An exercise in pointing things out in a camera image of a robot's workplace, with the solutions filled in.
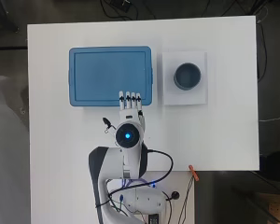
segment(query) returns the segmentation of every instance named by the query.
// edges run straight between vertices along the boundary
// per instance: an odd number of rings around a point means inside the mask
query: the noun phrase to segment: gray floor
[[[133,2],[139,8],[139,20],[153,19],[142,1]],[[207,0],[147,0],[159,20],[200,17],[206,2]],[[220,16],[231,2],[232,0],[211,0],[205,16]],[[254,1],[239,2],[248,10]],[[17,34],[0,32],[0,46],[26,45],[26,25],[31,23],[111,21],[104,15],[98,0],[6,0],[6,7],[20,31]],[[260,119],[280,117],[280,1],[273,1],[267,8],[269,14],[262,24],[268,50],[268,68],[266,77],[259,84]],[[227,15],[240,16],[243,11],[238,5],[234,5]],[[134,17],[132,9],[129,16]],[[259,32],[259,59],[263,61],[260,40]],[[10,77],[15,84],[15,91],[20,92],[27,85],[27,51],[1,51],[0,75]],[[20,110],[21,103],[14,103],[13,106],[15,110]],[[27,114],[22,119],[28,124]],[[264,155],[280,150],[280,121],[259,125],[259,145],[260,153]],[[274,193],[270,186],[249,172],[200,172],[200,177],[201,181],[196,184],[195,192],[196,223],[266,223],[232,188]]]

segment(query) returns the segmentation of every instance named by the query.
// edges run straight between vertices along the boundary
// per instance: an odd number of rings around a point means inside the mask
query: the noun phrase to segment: blue tray
[[[69,51],[69,98],[73,106],[116,106],[119,92],[140,92],[152,101],[149,47],[74,48]]]

